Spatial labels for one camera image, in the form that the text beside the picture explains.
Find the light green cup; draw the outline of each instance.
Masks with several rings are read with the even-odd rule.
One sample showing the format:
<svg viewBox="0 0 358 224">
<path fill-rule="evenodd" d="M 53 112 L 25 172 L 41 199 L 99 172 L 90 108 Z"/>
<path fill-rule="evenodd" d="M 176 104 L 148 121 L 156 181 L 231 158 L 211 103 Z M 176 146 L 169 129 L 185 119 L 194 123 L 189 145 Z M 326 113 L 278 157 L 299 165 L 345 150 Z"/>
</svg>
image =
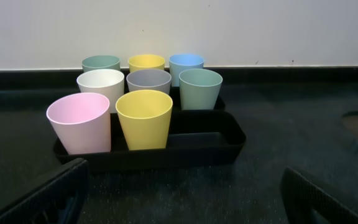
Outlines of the light green cup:
<svg viewBox="0 0 358 224">
<path fill-rule="evenodd" d="M 184 70 L 179 74 L 182 110 L 212 110 L 215 107 L 223 78 L 202 68 Z"/>
<path fill-rule="evenodd" d="M 115 69 L 119 70 L 119 58 L 111 55 L 97 55 L 84 59 L 82 61 L 84 72 L 96 69 Z"/>
</svg>

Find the white cup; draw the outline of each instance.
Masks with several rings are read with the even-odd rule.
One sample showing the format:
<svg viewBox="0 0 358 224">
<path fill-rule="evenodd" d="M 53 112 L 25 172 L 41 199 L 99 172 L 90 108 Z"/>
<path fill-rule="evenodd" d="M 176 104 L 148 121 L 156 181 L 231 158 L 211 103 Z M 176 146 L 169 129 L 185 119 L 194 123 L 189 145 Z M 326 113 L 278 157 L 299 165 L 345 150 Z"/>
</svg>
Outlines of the white cup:
<svg viewBox="0 0 358 224">
<path fill-rule="evenodd" d="M 116 102 L 124 94 L 124 74 L 112 69 L 97 69 L 77 78 L 82 93 L 100 93 L 110 101 L 110 113 L 117 113 Z"/>
</svg>

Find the white wall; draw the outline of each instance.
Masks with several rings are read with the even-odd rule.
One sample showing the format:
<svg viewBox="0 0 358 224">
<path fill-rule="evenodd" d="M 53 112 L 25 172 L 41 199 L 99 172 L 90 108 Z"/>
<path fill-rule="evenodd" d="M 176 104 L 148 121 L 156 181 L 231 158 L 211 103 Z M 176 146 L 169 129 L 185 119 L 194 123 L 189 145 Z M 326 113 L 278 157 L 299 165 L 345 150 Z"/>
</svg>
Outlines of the white wall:
<svg viewBox="0 0 358 224">
<path fill-rule="evenodd" d="M 358 65 L 358 0 L 0 0 L 0 69 L 181 52 L 206 66 Z"/>
</svg>

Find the black countertop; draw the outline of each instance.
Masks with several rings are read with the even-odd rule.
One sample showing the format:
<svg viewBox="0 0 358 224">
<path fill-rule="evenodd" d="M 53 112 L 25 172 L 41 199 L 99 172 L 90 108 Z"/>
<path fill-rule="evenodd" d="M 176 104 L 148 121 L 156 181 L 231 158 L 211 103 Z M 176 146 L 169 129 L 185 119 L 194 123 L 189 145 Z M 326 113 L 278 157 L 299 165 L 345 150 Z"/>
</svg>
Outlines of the black countertop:
<svg viewBox="0 0 358 224">
<path fill-rule="evenodd" d="M 60 165 L 45 111 L 76 91 L 0 91 L 0 194 Z M 94 174 L 79 223 L 287 223 L 286 166 L 358 199 L 357 141 L 341 124 L 358 83 L 224 85 L 221 96 L 247 135 L 234 164 Z"/>
</svg>

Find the cup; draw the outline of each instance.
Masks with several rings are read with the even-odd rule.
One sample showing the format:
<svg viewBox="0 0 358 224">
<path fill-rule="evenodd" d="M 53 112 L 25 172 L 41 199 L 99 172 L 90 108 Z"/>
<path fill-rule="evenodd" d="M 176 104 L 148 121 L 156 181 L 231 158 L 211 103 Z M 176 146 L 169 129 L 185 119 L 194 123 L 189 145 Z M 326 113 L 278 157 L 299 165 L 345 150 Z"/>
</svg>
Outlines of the cup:
<svg viewBox="0 0 358 224">
<path fill-rule="evenodd" d="M 136 72 L 147 68 L 164 70 L 165 59 L 158 55 L 136 55 L 128 60 L 129 71 Z"/>
<path fill-rule="evenodd" d="M 192 68 L 179 74 L 180 102 L 183 110 L 211 110 L 215 107 L 223 78 L 202 68 Z"/>
<path fill-rule="evenodd" d="M 179 74 L 191 68 L 203 68 L 204 59 L 194 54 L 178 54 L 169 58 L 169 71 L 172 75 L 172 86 L 179 86 Z"/>
<path fill-rule="evenodd" d="M 171 75 L 159 69 L 143 69 L 127 76 L 129 91 L 158 90 L 169 95 Z"/>
<path fill-rule="evenodd" d="M 96 69 L 115 69 L 119 70 L 119 58 L 111 55 L 97 55 L 84 59 L 82 61 L 84 72 Z"/>
<path fill-rule="evenodd" d="M 111 150 L 110 102 L 98 93 L 76 93 L 52 103 L 47 118 L 69 154 Z"/>
<path fill-rule="evenodd" d="M 167 145 L 172 99 L 156 90 L 132 91 L 116 103 L 129 150 L 163 149 Z"/>
<path fill-rule="evenodd" d="M 77 78 L 82 93 L 100 93 L 110 101 L 110 113 L 117 113 L 116 101 L 124 94 L 124 74 L 112 69 L 85 72 Z"/>
</svg>

